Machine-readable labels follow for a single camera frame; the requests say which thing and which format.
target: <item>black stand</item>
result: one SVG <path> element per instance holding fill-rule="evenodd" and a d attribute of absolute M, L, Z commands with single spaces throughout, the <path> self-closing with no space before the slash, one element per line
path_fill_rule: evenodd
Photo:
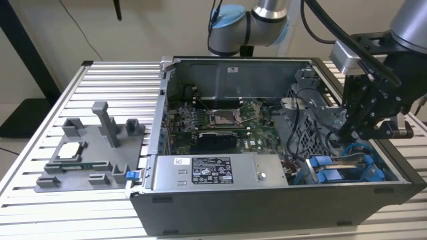
<path fill-rule="evenodd" d="M 21 102 L 0 126 L 0 137 L 29 138 L 61 92 L 8 0 L 0 0 L 0 27 L 45 96 L 45 99 L 29 98 Z"/>
<path fill-rule="evenodd" d="M 255 46 L 240 46 L 240 57 L 252 57 L 254 56 L 254 48 Z"/>

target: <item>power supply label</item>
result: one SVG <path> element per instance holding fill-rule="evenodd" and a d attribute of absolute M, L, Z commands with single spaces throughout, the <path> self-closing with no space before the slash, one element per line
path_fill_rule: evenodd
<path fill-rule="evenodd" d="M 194 184 L 234 183 L 230 157 L 194 157 L 191 171 L 191 182 Z"/>

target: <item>white wall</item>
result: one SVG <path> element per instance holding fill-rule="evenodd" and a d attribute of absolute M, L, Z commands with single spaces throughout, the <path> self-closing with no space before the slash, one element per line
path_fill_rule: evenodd
<path fill-rule="evenodd" d="M 404 0 L 318 0 L 318 2 L 338 25 L 351 35 L 388 30 L 391 20 Z M 304 10 L 311 30 L 320 38 L 335 40 L 307 5 Z M 328 60 L 331 49 L 332 45 L 316 42 L 308 35 L 299 17 L 287 55 L 292 57 L 319 57 Z"/>
<path fill-rule="evenodd" d="M 105 61 L 157 61 L 161 56 L 208 53 L 207 25 L 212 0 L 121 0 L 123 21 L 117 21 L 112 0 L 63 2 Z M 223 4 L 242 4 L 250 9 L 255 2 L 226 0 Z M 343 0 L 319 2 L 343 29 L 352 34 L 386 30 L 403 0 L 344 0 L 344 4 Z M 12 0 L 11 4 L 51 74 L 60 87 L 65 87 L 81 62 L 97 60 L 99 57 L 59 0 Z M 323 38 L 332 39 L 310 9 L 306 12 L 314 31 Z M 300 18 L 296 19 L 291 45 L 284 53 L 291 57 L 327 59 L 331 46 L 312 40 Z M 275 56 L 276 53 L 278 46 L 255 48 L 256 56 Z M 33 89 L 31 81 L 27 82 L 29 89 Z"/>
<path fill-rule="evenodd" d="M 0 104 L 17 104 L 27 98 L 44 98 L 1 29 L 0 50 Z"/>
<path fill-rule="evenodd" d="M 255 0 L 226 0 L 251 8 Z M 112 0 L 63 0 L 105 61 L 159 61 L 161 56 L 207 55 L 212 0 L 121 0 L 117 21 Z M 64 86 L 84 60 L 99 60 L 57 0 L 13 0 L 52 76 Z M 278 46 L 255 55 L 275 56 Z"/>

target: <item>metal rail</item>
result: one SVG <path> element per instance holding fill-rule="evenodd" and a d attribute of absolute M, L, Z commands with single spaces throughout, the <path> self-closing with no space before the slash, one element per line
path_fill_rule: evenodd
<path fill-rule="evenodd" d="M 327 66 L 343 82 L 332 63 Z M 96 100 L 108 100 L 108 114 L 117 123 L 129 117 L 147 125 L 140 166 L 145 165 L 153 109 L 160 79 L 157 62 L 95 62 L 81 67 L 9 172 L 0 182 L 0 240 L 9 239 L 156 239 L 147 236 L 124 190 L 35 193 L 36 179 L 53 154 L 67 117 L 99 124 L 91 112 Z M 427 180 L 427 127 L 406 116 L 412 139 L 391 142 Z M 187 239 L 426 239 L 427 191 L 407 203 L 382 208 L 358 227 L 198 236 Z"/>

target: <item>small white label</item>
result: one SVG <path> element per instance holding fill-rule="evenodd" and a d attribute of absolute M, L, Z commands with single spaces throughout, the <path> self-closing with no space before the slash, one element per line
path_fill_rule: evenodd
<path fill-rule="evenodd" d="M 190 165 L 191 159 L 187 157 L 176 157 L 174 160 L 174 165 Z"/>
<path fill-rule="evenodd" d="M 238 67 L 228 67 L 227 68 L 227 73 L 238 73 L 239 72 L 239 68 Z"/>

